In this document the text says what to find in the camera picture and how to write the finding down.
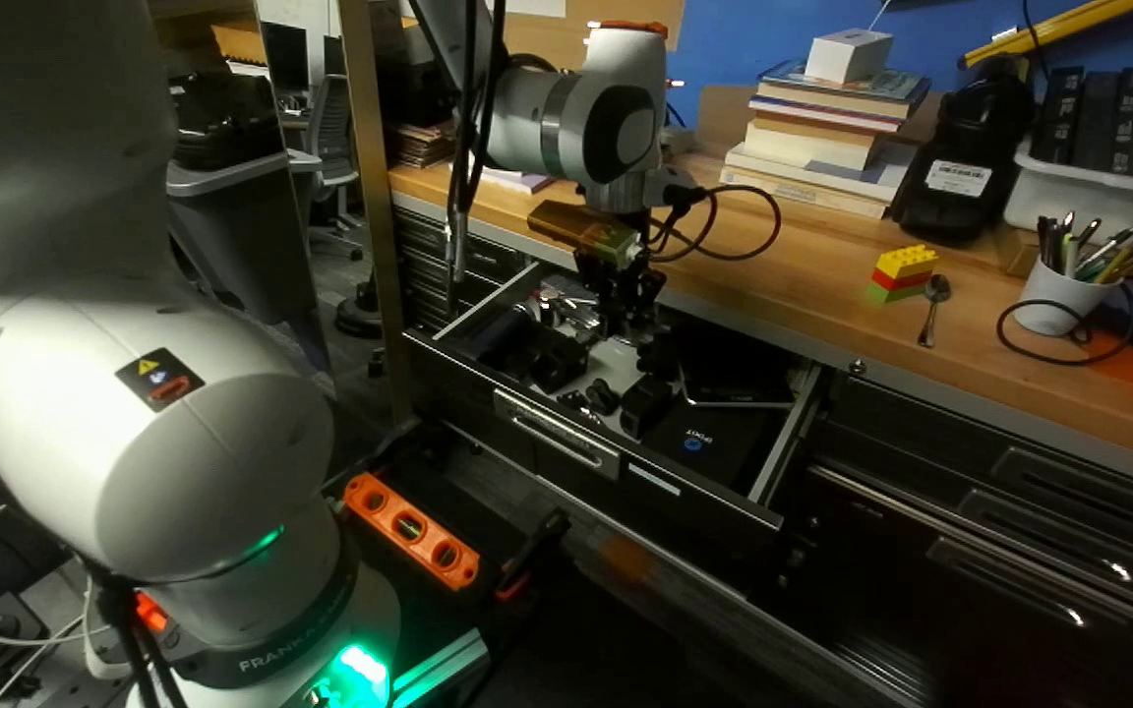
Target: stack of books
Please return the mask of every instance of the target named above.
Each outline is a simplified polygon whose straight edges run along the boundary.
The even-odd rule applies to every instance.
[[[387,126],[387,160],[410,168],[428,168],[453,156],[453,121],[418,127],[409,123]]]
[[[750,100],[755,120],[719,180],[880,220],[915,155],[887,138],[926,99],[929,79],[886,69],[836,85],[803,68],[785,62],[764,75]]]

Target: workbench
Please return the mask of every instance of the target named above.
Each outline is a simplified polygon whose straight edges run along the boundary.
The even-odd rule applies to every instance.
[[[679,165],[700,184],[718,184],[718,160],[690,155],[680,157]],[[395,168],[390,171],[392,203],[442,219],[449,178],[445,165]],[[545,198],[581,202],[570,182],[550,185],[531,197],[482,185],[471,230],[570,267],[572,255],[565,246],[527,227],[527,214]],[[1004,348],[995,336],[995,322],[1019,299],[1022,281],[998,271],[988,239],[964,250],[938,248],[938,272],[951,280],[953,297],[939,308],[936,349],[922,349],[917,335],[928,310],[925,299],[876,306],[863,297],[877,257],[915,245],[915,238],[888,220],[864,220],[787,201],[782,210],[781,237],[759,257],[719,262],[692,255],[657,265],[668,276],[659,300],[1133,476],[1133,383],[1096,368],[1053,366]],[[705,205],[693,210],[680,230],[696,234],[706,211]],[[763,242],[770,228],[764,201],[721,194],[709,246],[739,254]],[[1071,341],[1031,335],[1012,322],[1007,332],[1040,353],[1084,355]]]

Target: pen holder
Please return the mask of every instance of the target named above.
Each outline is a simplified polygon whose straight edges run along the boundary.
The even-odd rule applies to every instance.
[[[1025,305],[1023,308],[1013,310],[1012,316],[1017,319],[1017,324],[1024,326],[1026,331],[1038,332],[1048,336],[1064,336],[1074,331],[1080,317],[1087,317],[1092,309],[1105,300],[1118,283],[1083,282],[1072,278],[1066,278],[1064,273],[1048,268],[1042,259],[1036,262],[1030,271],[1030,279],[1025,282],[1025,290],[1021,291],[1021,300],[1051,300],[1059,301],[1066,308],[1077,313],[1077,317],[1066,313],[1065,309],[1054,308],[1051,305]]]

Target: lego brick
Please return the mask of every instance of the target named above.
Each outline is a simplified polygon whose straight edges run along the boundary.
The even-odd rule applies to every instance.
[[[926,282],[935,274],[932,271],[926,271],[923,273],[917,273],[913,276],[908,276],[901,280],[895,280],[887,274],[881,273],[880,270],[872,271],[872,282],[877,285],[886,288],[886,290],[903,290],[905,287],[913,285],[926,285]]]
[[[895,280],[935,270],[938,254],[926,246],[909,246],[883,254],[877,259],[877,270]]]
[[[869,282],[866,296],[870,301],[876,301],[877,305],[887,305],[891,301],[906,300],[909,297],[925,295],[925,285],[904,287],[903,290],[886,290],[875,282]]]

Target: black case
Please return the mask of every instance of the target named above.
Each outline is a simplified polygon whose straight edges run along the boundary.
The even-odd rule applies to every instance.
[[[174,160],[213,171],[282,153],[279,108],[265,77],[198,71],[169,86],[177,111]]]

